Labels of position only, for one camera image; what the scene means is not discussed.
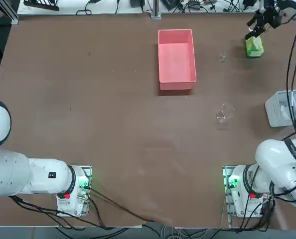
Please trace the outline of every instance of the brown tabletop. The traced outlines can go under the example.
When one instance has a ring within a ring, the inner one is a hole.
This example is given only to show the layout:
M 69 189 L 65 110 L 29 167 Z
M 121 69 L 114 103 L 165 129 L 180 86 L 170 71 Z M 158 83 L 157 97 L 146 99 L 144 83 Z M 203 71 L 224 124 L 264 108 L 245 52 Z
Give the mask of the brown tabletop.
M 218 227 L 222 166 L 254 163 L 261 141 L 293 130 L 271 128 L 264 102 L 285 89 L 296 25 L 264 34 L 263 57 L 248 59 L 244 35 L 251 17 L 21 20 L 11 29 L 0 70 L 0 100 L 13 122 L 3 147 L 27 157 L 92 165 L 94 186 L 143 217 L 168 226 Z M 190 94 L 158 89 L 157 31 L 175 28 L 193 32 L 197 82 Z M 223 63 L 222 50 L 227 52 Z M 236 109 L 226 126 L 215 119 L 224 102 Z M 56 207 L 54 195 L 26 199 Z M 105 224 L 143 223 L 95 199 Z M 86 219 L 98 222 L 93 209 Z M 0 226 L 27 225 L 54 223 L 0 198 Z M 227 226 L 226 213 L 222 225 Z M 296 208 L 277 201 L 271 227 L 296 230 Z

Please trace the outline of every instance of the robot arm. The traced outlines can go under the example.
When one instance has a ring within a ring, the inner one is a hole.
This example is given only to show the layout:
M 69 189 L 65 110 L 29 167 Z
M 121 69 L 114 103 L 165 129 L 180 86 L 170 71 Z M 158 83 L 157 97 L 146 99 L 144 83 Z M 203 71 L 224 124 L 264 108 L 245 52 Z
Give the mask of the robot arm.
M 11 130 L 11 117 L 0 101 L 0 145 Z M 56 194 L 57 207 L 75 216 L 88 213 L 91 166 L 68 166 L 57 159 L 27 158 L 0 149 L 0 196 L 18 194 Z
M 256 150 L 256 161 L 257 164 L 236 166 L 229 178 L 236 215 L 243 217 L 247 205 L 246 217 L 254 209 L 255 217 L 259 217 L 261 207 L 257 206 L 268 195 L 279 196 L 296 207 L 296 139 L 290 143 L 263 141 Z
M 296 15 L 296 0 L 260 0 L 260 8 L 255 12 L 253 18 L 247 22 L 250 27 L 255 22 L 253 30 L 249 32 L 245 39 L 258 37 L 266 31 L 265 25 L 268 23 L 273 29 L 282 24 L 284 15 L 294 17 Z

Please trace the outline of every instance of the green object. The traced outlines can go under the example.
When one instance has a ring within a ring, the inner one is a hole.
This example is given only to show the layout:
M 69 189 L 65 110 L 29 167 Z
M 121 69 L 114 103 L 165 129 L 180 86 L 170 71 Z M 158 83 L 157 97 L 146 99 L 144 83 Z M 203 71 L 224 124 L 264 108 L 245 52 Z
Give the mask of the green object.
M 246 53 L 248 57 L 260 57 L 264 50 L 261 37 L 251 37 L 246 41 Z

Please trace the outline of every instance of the pink plastic bin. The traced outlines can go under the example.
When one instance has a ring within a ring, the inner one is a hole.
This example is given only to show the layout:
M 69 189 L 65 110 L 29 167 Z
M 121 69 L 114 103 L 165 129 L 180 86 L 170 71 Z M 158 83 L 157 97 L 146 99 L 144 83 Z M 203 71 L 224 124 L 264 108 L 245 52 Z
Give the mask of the pink plastic bin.
M 158 31 L 161 90 L 190 90 L 196 82 L 191 29 Z

